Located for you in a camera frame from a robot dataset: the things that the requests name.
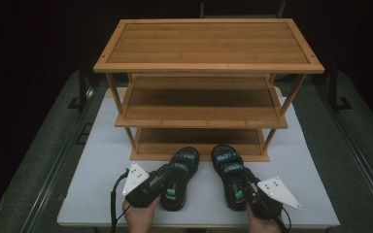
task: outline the sandal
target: sandal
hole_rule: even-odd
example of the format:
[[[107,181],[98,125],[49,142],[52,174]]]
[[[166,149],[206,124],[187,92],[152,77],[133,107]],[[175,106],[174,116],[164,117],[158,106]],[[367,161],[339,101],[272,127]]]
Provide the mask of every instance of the sandal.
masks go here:
[[[240,153],[229,145],[217,145],[213,148],[211,157],[214,169],[222,179],[226,205],[232,211],[245,211],[245,185],[240,175],[246,170]]]
[[[180,210],[187,200],[187,184],[198,170],[199,152],[193,147],[178,150],[168,164],[173,173],[163,189],[160,204],[167,211]]]

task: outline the table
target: table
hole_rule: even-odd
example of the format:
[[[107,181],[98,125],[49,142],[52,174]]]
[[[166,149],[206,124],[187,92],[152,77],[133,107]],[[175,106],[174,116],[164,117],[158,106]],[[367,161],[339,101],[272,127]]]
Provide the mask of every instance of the table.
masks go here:
[[[284,103],[285,98],[281,97],[280,101]],[[57,222],[60,225],[110,226],[110,192],[117,178],[130,167],[132,150],[125,130],[114,127],[117,113],[114,99],[106,97],[59,211]],[[261,180],[278,176],[286,184],[303,207],[298,211],[284,205],[294,228],[339,225],[292,105],[288,107],[286,118],[288,129],[277,131],[271,142],[270,162],[246,162],[245,165]],[[150,172],[166,162],[137,163]],[[118,187],[117,210],[124,199],[120,195],[123,185],[124,181]],[[185,206],[175,213],[158,207],[153,222],[154,226],[179,228],[245,227],[246,224],[246,213],[232,212],[226,207],[222,183],[211,162],[200,162],[198,172],[188,184]],[[124,218],[119,225],[125,225]]]

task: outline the floor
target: floor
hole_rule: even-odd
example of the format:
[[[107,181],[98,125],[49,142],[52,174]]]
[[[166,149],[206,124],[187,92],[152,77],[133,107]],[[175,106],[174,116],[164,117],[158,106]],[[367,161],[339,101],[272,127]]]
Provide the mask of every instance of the floor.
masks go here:
[[[292,80],[278,78],[276,86],[285,96]],[[63,87],[18,168],[0,203],[0,232],[109,231],[106,228],[63,227],[56,223],[85,147],[85,137],[108,88],[105,80],[92,86],[87,93],[86,107],[79,113],[68,108],[71,100],[79,96],[77,85],[78,72]],[[334,114],[328,105],[327,90],[326,83],[314,85],[308,79],[293,105],[341,222],[329,232],[373,232],[373,114],[344,74],[339,73],[338,96],[345,97],[352,105],[351,109]],[[371,176],[363,163],[371,168]],[[294,229],[291,232],[324,231]]]

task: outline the shelf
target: shelf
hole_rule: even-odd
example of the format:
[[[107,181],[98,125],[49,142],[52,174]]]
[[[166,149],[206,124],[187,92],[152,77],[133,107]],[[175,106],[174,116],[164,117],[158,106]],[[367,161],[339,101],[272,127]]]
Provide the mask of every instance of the shelf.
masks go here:
[[[116,126],[287,128],[269,75],[133,74]]]
[[[229,144],[237,149],[246,162],[268,162],[262,150],[263,136],[256,129],[146,129],[138,128],[133,160],[171,160],[184,147],[195,147],[201,161],[211,161],[211,151],[218,144]]]
[[[323,67],[290,18],[122,19],[95,72],[316,74]]]

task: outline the black wall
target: black wall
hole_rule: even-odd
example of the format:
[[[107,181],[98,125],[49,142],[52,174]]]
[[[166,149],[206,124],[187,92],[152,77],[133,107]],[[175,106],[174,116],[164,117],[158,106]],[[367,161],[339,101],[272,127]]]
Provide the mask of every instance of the black wall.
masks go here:
[[[252,5],[213,2],[206,10],[247,14]],[[83,63],[96,79],[90,70],[119,19],[148,17],[199,17],[199,3],[0,1],[0,198],[72,73]],[[294,18],[322,64],[335,60],[373,109],[373,1],[288,0],[284,17]]]

